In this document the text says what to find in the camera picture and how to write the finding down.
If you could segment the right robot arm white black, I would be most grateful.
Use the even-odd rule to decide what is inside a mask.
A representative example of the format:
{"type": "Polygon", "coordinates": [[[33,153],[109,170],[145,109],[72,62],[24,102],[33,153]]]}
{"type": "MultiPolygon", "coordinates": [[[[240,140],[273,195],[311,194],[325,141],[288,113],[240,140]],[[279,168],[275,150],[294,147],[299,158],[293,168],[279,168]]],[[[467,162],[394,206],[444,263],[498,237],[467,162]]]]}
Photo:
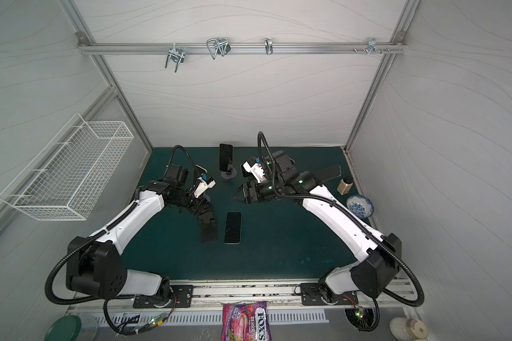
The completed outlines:
{"type": "Polygon", "coordinates": [[[411,307],[424,303],[421,283],[402,260],[400,239],[395,234],[384,235],[370,227],[335,199],[324,184],[327,171],[300,173],[284,151],[266,157],[251,157],[240,170],[248,179],[239,188],[243,202],[294,201],[319,218],[354,255],[355,262],[332,269],[320,278],[322,301],[335,304],[338,296],[360,291],[372,299],[385,294],[411,307]],[[404,271],[414,285],[416,297],[412,300],[388,289],[399,271],[404,271]]]}

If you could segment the black folding phone stand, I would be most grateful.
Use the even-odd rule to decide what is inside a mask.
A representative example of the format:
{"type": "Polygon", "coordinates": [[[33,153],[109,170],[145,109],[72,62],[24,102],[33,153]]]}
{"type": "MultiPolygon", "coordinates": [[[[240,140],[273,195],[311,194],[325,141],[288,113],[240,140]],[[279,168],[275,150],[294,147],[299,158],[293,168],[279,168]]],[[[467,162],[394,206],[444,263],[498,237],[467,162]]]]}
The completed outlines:
{"type": "Polygon", "coordinates": [[[213,206],[207,200],[200,202],[196,209],[196,217],[200,225],[201,243],[214,242],[218,238],[218,228],[213,214],[213,206]]]}

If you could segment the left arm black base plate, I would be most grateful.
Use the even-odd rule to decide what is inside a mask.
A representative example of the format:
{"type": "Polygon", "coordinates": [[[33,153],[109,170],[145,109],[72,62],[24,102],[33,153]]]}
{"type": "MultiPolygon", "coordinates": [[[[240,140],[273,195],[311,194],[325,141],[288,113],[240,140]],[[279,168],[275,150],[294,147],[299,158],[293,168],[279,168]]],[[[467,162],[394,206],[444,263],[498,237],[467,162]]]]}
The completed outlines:
{"type": "Polygon", "coordinates": [[[192,285],[169,285],[155,296],[136,296],[133,308],[189,308],[193,297],[192,285]]]}

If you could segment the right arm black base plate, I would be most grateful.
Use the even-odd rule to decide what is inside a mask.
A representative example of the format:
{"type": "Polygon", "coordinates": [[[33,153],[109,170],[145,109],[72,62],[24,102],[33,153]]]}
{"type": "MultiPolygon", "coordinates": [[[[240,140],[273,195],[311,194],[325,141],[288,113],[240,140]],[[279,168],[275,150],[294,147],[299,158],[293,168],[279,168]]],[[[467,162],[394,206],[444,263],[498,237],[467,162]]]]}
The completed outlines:
{"type": "Polygon", "coordinates": [[[304,306],[347,305],[355,308],[358,306],[358,296],[356,292],[335,294],[323,284],[299,284],[294,288],[294,294],[301,297],[301,302],[304,306]]]}

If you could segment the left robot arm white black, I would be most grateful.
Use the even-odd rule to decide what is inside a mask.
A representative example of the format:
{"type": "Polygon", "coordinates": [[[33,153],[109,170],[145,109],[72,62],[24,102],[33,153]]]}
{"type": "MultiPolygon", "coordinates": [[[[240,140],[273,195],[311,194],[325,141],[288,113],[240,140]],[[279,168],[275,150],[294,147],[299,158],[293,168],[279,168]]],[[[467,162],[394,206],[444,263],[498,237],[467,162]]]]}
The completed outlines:
{"type": "Polygon", "coordinates": [[[56,305],[75,305],[102,299],[143,296],[156,305],[172,299],[168,278],[128,269],[122,255],[138,232],[167,206],[188,210],[203,230],[213,230],[216,220],[204,193],[215,180],[200,166],[194,184],[184,187],[189,171],[169,166],[163,178],[137,189],[136,198],[114,219],[88,237],[76,237],[52,268],[45,282],[46,298],[56,305]]]}

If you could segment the phone black landscape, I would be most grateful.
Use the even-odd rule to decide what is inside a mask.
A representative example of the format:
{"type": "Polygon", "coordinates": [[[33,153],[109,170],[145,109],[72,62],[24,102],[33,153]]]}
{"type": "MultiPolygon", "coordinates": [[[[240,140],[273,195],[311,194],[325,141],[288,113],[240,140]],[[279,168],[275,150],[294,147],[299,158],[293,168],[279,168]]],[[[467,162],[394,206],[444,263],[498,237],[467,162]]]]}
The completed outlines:
{"type": "Polygon", "coordinates": [[[243,216],[241,212],[229,212],[226,215],[224,234],[225,244],[239,244],[241,240],[243,216]]]}

